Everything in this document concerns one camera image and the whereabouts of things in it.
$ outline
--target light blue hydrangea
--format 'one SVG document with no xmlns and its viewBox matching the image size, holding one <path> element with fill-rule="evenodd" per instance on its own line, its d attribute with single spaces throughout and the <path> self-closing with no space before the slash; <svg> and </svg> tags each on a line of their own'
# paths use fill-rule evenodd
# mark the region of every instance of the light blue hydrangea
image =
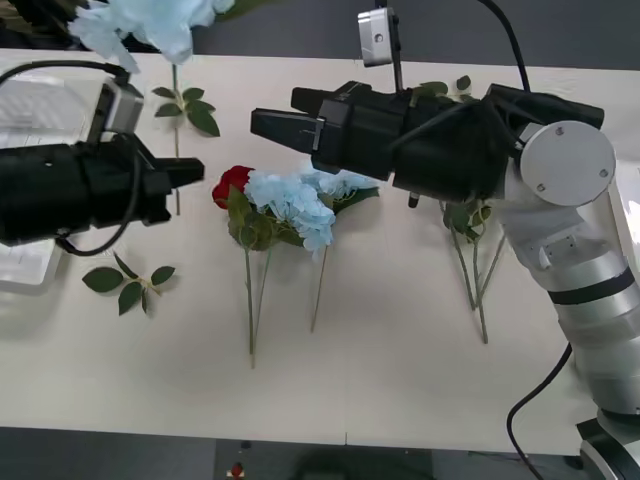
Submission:
<svg viewBox="0 0 640 480">
<path fill-rule="evenodd" d="M 336 175 L 321 172 L 314 169 L 311 162 L 303 169 L 300 178 L 303 183 L 311 185 L 318 193 L 326 193 L 333 198 L 346 197 L 357 190 L 378 186 L 375 180 L 346 170 Z"/>
<path fill-rule="evenodd" d="M 260 211 L 268 207 L 278 220 L 295 228 L 314 258 L 322 247 L 333 242 L 331 226 L 336 221 L 335 214 L 299 175 L 270 175 L 254 170 L 249 173 L 244 192 Z"/>
<path fill-rule="evenodd" d="M 209 26 L 235 0 L 89 0 L 78 7 L 69 32 L 104 58 L 117 57 L 129 72 L 138 73 L 133 56 L 122 45 L 129 34 L 153 45 L 171 63 L 182 64 L 193 53 L 191 27 Z"/>
</svg>

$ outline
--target dark floor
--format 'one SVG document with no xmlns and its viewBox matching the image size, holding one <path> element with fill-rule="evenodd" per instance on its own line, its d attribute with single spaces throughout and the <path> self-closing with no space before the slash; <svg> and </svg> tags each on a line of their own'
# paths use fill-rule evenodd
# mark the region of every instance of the dark floor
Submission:
<svg viewBox="0 0 640 480">
<path fill-rule="evenodd" d="M 545 480 L 585 480 L 534 456 Z M 513 455 L 0 429 L 2 480 L 530 480 Z"/>
</svg>

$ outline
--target flower bouquet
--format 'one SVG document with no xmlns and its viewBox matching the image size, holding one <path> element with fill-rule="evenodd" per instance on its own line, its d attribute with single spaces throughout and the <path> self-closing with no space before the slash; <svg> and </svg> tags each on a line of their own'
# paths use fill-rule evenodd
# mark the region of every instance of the flower bouquet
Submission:
<svg viewBox="0 0 640 480">
<path fill-rule="evenodd" d="M 258 305 L 271 260 L 271 249 L 278 242 L 304 248 L 314 260 L 324 248 L 322 273 L 316 297 L 311 330 L 315 327 L 322 288 L 327 249 L 333 243 L 331 227 L 336 215 L 347 207 L 379 196 L 375 181 L 361 175 L 337 175 L 309 167 L 301 173 L 274 175 L 249 167 L 235 166 L 226 171 L 213 189 L 213 200 L 229 215 L 229 234 L 244 249 L 249 308 L 249 354 L 255 367 L 256 331 L 251 287 L 251 251 L 268 252 Z"/>
</svg>

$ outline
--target green leaf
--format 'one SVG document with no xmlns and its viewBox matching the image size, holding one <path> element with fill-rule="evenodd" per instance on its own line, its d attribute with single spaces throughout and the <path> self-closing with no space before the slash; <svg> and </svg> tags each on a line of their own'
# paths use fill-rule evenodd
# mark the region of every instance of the green leaf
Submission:
<svg viewBox="0 0 640 480">
<path fill-rule="evenodd" d="M 131 270 L 131 269 L 129 268 L 129 265 L 127 265 L 126 263 L 124 263 L 124 262 L 122 261 L 122 259 L 118 256 L 118 254 L 117 254 L 117 253 L 115 253 L 115 252 L 114 252 L 114 255 L 115 255 L 115 257 L 116 257 L 116 263 L 117 263 L 117 264 L 118 264 L 118 266 L 120 267 L 120 270 L 122 270 L 124 273 L 126 273 L 126 274 L 127 274 L 127 276 L 128 276 L 129 278 L 132 278 L 132 279 L 134 279 L 134 280 L 135 280 L 135 279 L 137 279 L 137 278 L 138 278 L 138 274 L 137 274 L 137 273 L 135 273 L 133 270 Z"/>
<path fill-rule="evenodd" d="M 278 240 L 284 243 L 288 243 L 289 245 L 293 245 L 294 247 L 303 247 L 304 239 L 300 237 L 293 230 L 282 230 L 278 233 Z"/>
<path fill-rule="evenodd" d="M 185 102 L 193 102 L 194 100 L 200 100 L 204 95 L 204 90 L 201 88 L 187 88 L 182 92 L 182 99 Z"/>
<path fill-rule="evenodd" d="M 249 227 L 256 235 L 256 240 L 252 246 L 252 250 L 267 250 L 273 240 L 273 225 L 266 215 L 252 211 L 245 219 L 245 225 Z"/>
<path fill-rule="evenodd" d="M 465 75 L 464 77 L 460 77 L 456 80 L 456 88 L 460 91 L 467 90 L 471 87 L 471 79 L 469 75 Z"/>
<path fill-rule="evenodd" d="M 225 22 L 241 17 L 242 15 L 250 12 L 254 8 L 258 8 L 265 3 L 276 2 L 279 0 L 236 0 L 236 3 L 231 9 L 222 15 L 216 15 L 216 21 Z"/>
<path fill-rule="evenodd" d="M 175 271 L 176 269 L 173 267 L 160 267 L 155 272 L 153 272 L 153 275 L 151 275 L 151 283 L 155 287 L 157 287 L 158 285 L 162 285 L 173 276 Z"/>
<path fill-rule="evenodd" d="M 419 89 L 423 92 L 422 96 L 435 97 L 436 95 L 446 95 L 449 93 L 449 87 L 444 82 L 421 83 Z"/>
<path fill-rule="evenodd" d="M 340 213 L 345 208 L 351 207 L 352 205 L 355 205 L 356 203 L 360 203 L 363 200 L 366 200 L 367 198 L 379 197 L 379 196 L 380 196 L 380 192 L 378 190 L 378 187 L 366 188 L 364 190 L 358 190 L 353 195 L 353 197 L 349 198 L 348 200 L 345 200 L 344 202 L 335 201 L 334 205 L 333 205 L 333 213 L 338 215 L 338 213 Z"/>
<path fill-rule="evenodd" d="M 187 112 L 191 112 L 192 110 L 206 110 L 207 112 L 213 113 L 216 111 L 216 107 L 202 100 L 194 100 L 187 104 Z"/>
<path fill-rule="evenodd" d="M 464 235 L 469 225 L 469 212 L 466 205 L 447 203 L 442 221 L 447 228 L 453 227 Z"/>
<path fill-rule="evenodd" d="M 175 103 L 165 103 L 156 112 L 156 117 L 177 117 L 182 115 L 182 110 Z"/>
<path fill-rule="evenodd" d="M 205 109 L 196 108 L 187 113 L 187 118 L 201 132 L 204 132 L 212 137 L 220 136 L 220 129 L 218 123 L 211 116 L 211 114 Z"/>
<path fill-rule="evenodd" d="M 477 102 L 477 100 L 475 98 L 473 98 L 471 95 L 467 95 L 466 93 L 463 95 L 460 95 L 460 101 L 462 103 L 473 103 L 473 102 Z"/>
<path fill-rule="evenodd" d="M 319 193 L 318 199 L 320 199 L 320 201 L 324 203 L 325 207 L 333 210 L 333 197 L 331 195 L 327 193 Z"/>
<path fill-rule="evenodd" d="M 229 189 L 229 198 L 227 199 L 227 209 L 229 212 L 229 220 L 233 224 L 233 228 L 244 226 L 244 217 L 252 212 L 251 203 L 244 193 L 231 185 Z"/>
<path fill-rule="evenodd" d="M 149 308 L 149 304 L 147 303 L 147 289 L 142 290 L 142 311 L 147 313 L 147 309 Z"/>
<path fill-rule="evenodd" d="M 486 222 L 491 216 L 491 207 L 482 207 L 481 211 L 476 211 L 471 218 L 471 226 L 478 227 Z"/>
<path fill-rule="evenodd" d="M 176 94 L 172 90 L 169 90 L 168 88 L 165 88 L 165 87 L 155 88 L 153 90 L 153 93 L 155 93 L 159 97 L 173 98 L 173 99 L 176 98 Z"/>
<path fill-rule="evenodd" d="M 244 248 L 253 248 L 257 240 L 258 236 L 252 228 L 242 227 L 240 229 L 240 245 L 242 245 Z"/>
<path fill-rule="evenodd" d="M 122 273 L 111 267 L 98 267 L 82 277 L 84 284 L 98 293 L 106 293 L 118 288 L 122 280 L 124 280 Z"/>
<path fill-rule="evenodd" d="M 449 93 L 449 87 L 444 82 L 427 82 L 421 83 L 419 87 L 413 89 L 410 107 L 415 107 L 420 97 L 435 97 L 437 95 L 446 95 Z"/>
<path fill-rule="evenodd" d="M 142 285 L 138 282 L 131 282 L 122 289 L 118 298 L 118 312 L 123 315 L 131 310 L 142 297 Z"/>
<path fill-rule="evenodd" d="M 467 237 L 467 242 L 469 243 L 473 243 L 478 238 L 480 238 L 480 235 L 471 227 L 467 227 L 463 232 L 460 233 Z"/>
</svg>

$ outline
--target gray background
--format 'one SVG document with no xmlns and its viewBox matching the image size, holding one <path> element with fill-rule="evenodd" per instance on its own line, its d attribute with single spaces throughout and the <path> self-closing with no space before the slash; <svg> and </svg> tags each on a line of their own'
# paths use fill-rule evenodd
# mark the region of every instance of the gray background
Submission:
<svg viewBox="0 0 640 480">
<path fill-rule="evenodd" d="M 637 0 L 497 0 L 535 66 L 640 69 Z M 279 0 L 196 29 L 195 52 L 360 58 L 358 13 L 373 0 Z M 475 0 L 389 0 L 400 16 L 403 59 L 513 65 L 493 14 Z"/>
</svg>

